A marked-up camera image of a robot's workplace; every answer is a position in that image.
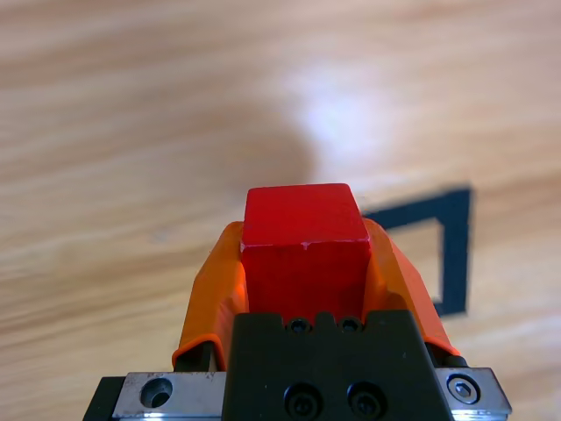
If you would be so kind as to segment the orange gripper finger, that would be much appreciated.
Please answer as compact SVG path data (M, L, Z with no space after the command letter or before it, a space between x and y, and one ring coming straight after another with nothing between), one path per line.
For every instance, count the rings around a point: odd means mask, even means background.
M231 350L234 319L249 311L241 262L243 224L228 224L193 282L177 349L176 371L202 372L213 359L224 371Z
M366 270L362 318L372 310L409 310L423 341L437 355L459 356L451 344L419 272L376 222L365 218L371 257Z

